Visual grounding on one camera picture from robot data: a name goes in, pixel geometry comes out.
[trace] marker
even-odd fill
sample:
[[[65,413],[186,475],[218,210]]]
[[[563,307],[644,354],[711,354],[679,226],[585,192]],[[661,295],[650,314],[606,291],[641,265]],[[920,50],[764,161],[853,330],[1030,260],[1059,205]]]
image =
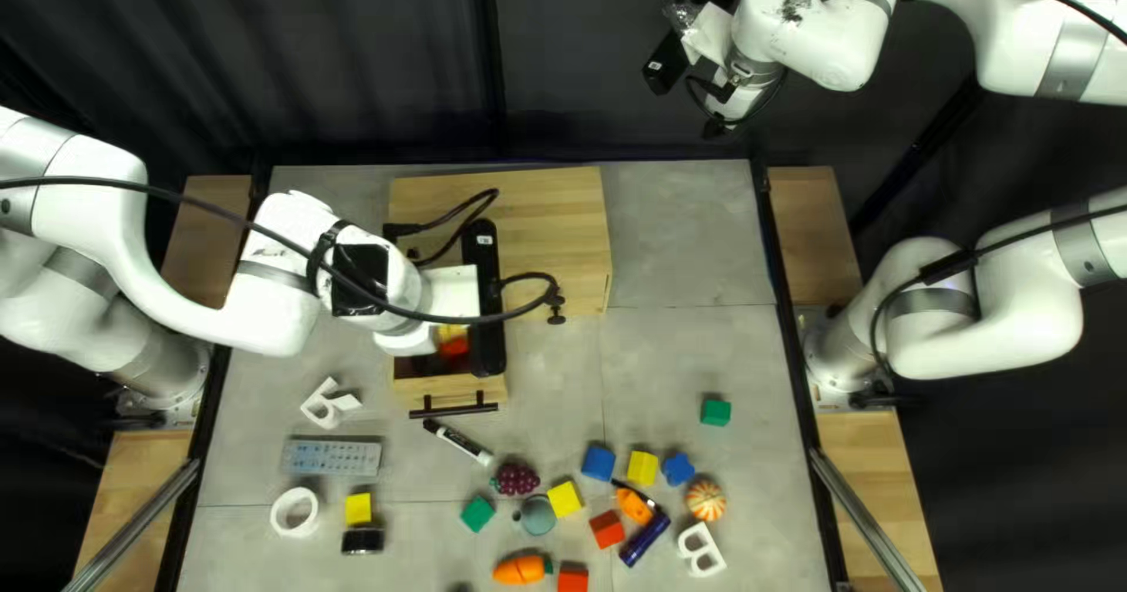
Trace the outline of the marker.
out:
[[[458,431],[452,430],[445,425],[440,425],[437,421],[431,418],[423,421],[423,428],[433,433],[440,439],[445,440],[446,442],[453,444],[458,449],[461,449],[462,453],[465,453],[470,458],[473,458],[482,467],[488,467],[489,463],[492,462],[492,453],[489,453],[488,451],[486,451],[480,445],[478,445],[470,439],[465,438]]]

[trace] table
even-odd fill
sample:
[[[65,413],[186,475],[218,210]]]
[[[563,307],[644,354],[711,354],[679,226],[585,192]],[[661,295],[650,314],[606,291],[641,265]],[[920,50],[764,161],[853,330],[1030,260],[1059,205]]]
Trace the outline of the table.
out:
[[[479,168],[441,166],[435,169],[473,171]],[[357,177],[357,171],[364,176]],[[383,189],[390,182],[385,174],[412,175],[420,171],[424,170],[398,167],[372,178],[371,169],[326,168],[317,175],[311,175],[302,168],[281,169],[278,184],[302,187],[335,202],[345,201],[345,212],[353,220],[374,229],[383,215],[379,206],[374,210],[355,206],[348,204],[348,198],[339,196],[349,192],[357,192],[364,197],[378,198],[381,194],[385,196]],[[214,182],[216,178],[219,177],[193,177],[188,182],[187,192],[203,195],[205,200],[212,202],[228,202],[224,198],[232,198],[231,202],[234,204],[229,206],[238,206],[240,196],[245,196],[247,189],[238,183],[229,183],[222,185],[224,194],[223,189],[219,188],[220,185]],[[772,204],[792,299],[796,303],[804,304],[831,303],[848,299],[860,288],[860,276],[849,241],[848,226],[833,170],[773,168],[770,178]],[[201,187],[206,187],[205,193],[199,192]],[[614,221],[614,227],[618,229],[622,229],[623,224],[629,224],[629,221]],[[198,241],[198,236],[193,239],[192,233],[181,232],[180,228],[178,221],[174,238],[180,239],[174,240],[170,245],[169,259],[181,250],[176,247],[190,247]],[[175,272],[169,272],[168,264],[166,262],[165,275],[177,285],[179,276]],[[734,270],[749,266],[745,264]],[[625,274],[619,274],[619,277],[637,279],[642,271],[632,268]],[[189,280],[201,276],[215,280],[215,268],[197,268]],[[727,280],[721,272],[713,275],[711,282]],[[654,285],[664,286],[667,283],[668,281],[665,281]],[[215,284],[204,284],[202,288],[213,290]],[[616,301],[630,303],[641,297],[640,293],[630,293],[633,288],[633,283],[625,290],[620,286],[616,291],[620,295]],[[745,291],[744,299],[755,298],[756,294]],[[904,551],[928,589],[932,592],[941,590],[896,414],[884,412],[819,415],[817,422],[822,444],[827,454]],[[92,555],[179,465],[188,438],[188,432],[127,432],[115,436],[79,565],[85,563],[86,558]],[[248,520],[250,523],[260,522],[260,519],[254,519],[254,515],[251,518]],[[888,590],[887,576],[863,546],[857,531],[851,528],[849,520],[840,514],[838,523],[853,585],[861,591]],[[100,589],[151,590],[160,562],[165,529],[163,524],[158,523],[147,531],[142,544],[125,557]]]
[[[294,359],[232,357],[180,590],[446,590],[460,582],[489,590],[503,555],[534,547],[585,563],[592,590],[701,585],[689,580],[672,533],[633,571],[612,550],[597,550],[587,519],[613,507],[613,494],[578,475],[591,441],[616,452],[619,475],[629,451],[647,445],[660,454],[684,450],[720,479],[731,505],[715,534],[737,568],[708,587],[826,589],[747,162],[601,166],[614,268],[605,317],[509,324],[508,407],[447,419],[503,456],[526,457],[549,484],[575,479],[586,509],[531,538],[508,521],[516,502],[494,497],[498,515],[471,533],[459,513],[487,488],[489,472],[407,419],[385,382],[388,359],[365,333],[321,320]],[[277,168],[272,191],[301,188],[379,229],[392,177],[450,169],[479,168]],[[340,433],[383,436],[384,467],[374,485],[320,480],[318,531],[281,539],[266,514],[294,484],[278,467],[282,444],[290,434],[319,433],[298,405],[329,373],[364,401]],[[707,392],[733,401],[727,427],[698,424]],[[343,500],[353,489],[372,489],[387,520],[381,555],[339,555]],[[681,489],[650,491],[683,527]]]

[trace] white robotic arm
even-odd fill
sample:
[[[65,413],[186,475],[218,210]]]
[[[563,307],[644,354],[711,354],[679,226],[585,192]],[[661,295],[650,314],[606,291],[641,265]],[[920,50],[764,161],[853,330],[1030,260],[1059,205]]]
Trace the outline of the white robotic arm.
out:
[[[1127,187],[1076,205],[1044,211],[982,237],[977,249],[1089,212],[1127,204]],[[1051,361],[1080,341],[1080,290],[1127,277],[1127,212],[1066,226],[986,253],[970,272],[896,290],[920,270],[959,251],[940,238],[911,238],[889,249],[872,279],[824,332],[805,344],[811,380],[854,392],[871,381],[877,350],[902,377],[943,379]]]
[[[39,177],[148,180],[144,164],[124,150],[0,107],[0,178]],[[0,336],[107,373],[157,409],[179,409],[196,395],[206,353],[153,320],[196,339],[291,356],[328,309],[371,330],[392,354],[434,352],[433,324],[346,300],[305,255],[257,231],[246,240],[223,308],[184,298],[149,259],[145,198],[72,184],[0,191]],[[273,194],[256,222],[318,256],[317,264],[323,258],[362,279],[399,312],[479,315],[473,266],[423,275],[393,244],[310,196]]]
[[[1055,0],[925,0],[952,10],[975,43],[978,80],[996,92],[1127,104],[1127,45]],[[1127,26],[1127,0],[1080,0]],[[715,5],[682,43],[692,61],[717,64],[713,82],[733,96],[709,111],[739,118],[781,67],[851,91],[872,76],[897,0],[739,0],[731,16]]]

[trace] metal frame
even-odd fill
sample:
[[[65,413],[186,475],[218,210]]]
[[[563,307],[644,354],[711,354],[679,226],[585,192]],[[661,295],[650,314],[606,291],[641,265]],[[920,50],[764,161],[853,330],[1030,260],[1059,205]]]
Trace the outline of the metal frame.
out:
[[[787,369],[790,372],[791,391],[795,395],[795,410],[798,414],[798,431],[802,440],[802,449],[817,449],[818,423],[815,419],[814,404],[810,401],[810,390],[806,381],[806,364],[802,359],[802,344],[798,337],[798,324],[795,320],[795,309],[790,302],[790,285],[787,283],[787,272],[782,262],[782,247],[779,244],[779,229],[775,226],[774,210],[771,206],[771,184],[767,179],[766,164],[758,154],[748,159],[752,168],[752,184],[755,189],[755,204],[760,214],[760,235],[763,239],[763,251],[766,254],[767,273],[771,276],[775,293],[775,310],[779,313],[779,327],[782,333],[783,354]],[[837,516],[834,512],[833,497],[822,480],[814,479],[810,469],[810,489],[814,498],[814,513],[818,521],[818,532],[822,534],[822,548],[826,559],[826,572],[829,575],[829,589],[837,590],[841,583],[849,581],[845,571],[845,556],[842,553],[841,536],[837,533]]]
[[[87,590],[97,589],[101,580],[117,565],[117,560],[122,558],[122,555],[133,547],[133,544],[141,538],[141,533],[149,528],[149,524],[157,519],[157,515],[165,510],[165,506],[168,506],[169,503],[195,484],[199,477],[199,465],[201,461],[198,459],[185,461],[157,489],[157,493],[145,502],[144,506],[109,538],[109,541],[101,547],[101,550],[98,550],[98,554],[82,566],[82,569],[66,584],[66,587],[63,587],[63,592],[86,592]]]
[[[809,461],[810,467],[814,468],[814,472],[822,480],[822,484],[826,486],[833,494],[837,502],[842,505],[842,509],[849,514],[853,523],[857,524],[858,532],[861,533],[861,539],[869,545],[869,549],[880,562],[880,566],[885,568],[888,576],[893,580],[893,583],[902,590],[903,592],[928,592],[916,576],[912,566],[908,565],[907,559],[900,551],[896,549],[893,541],[888,539],[885,531],[880,529],[880,524],[872,516],[869,510],[861,502],[861,498],[853,493],[850,488],[849,483],[837,470],[837,467],[826,458],[825,452],[822,449],[810,449],[809,450]]]

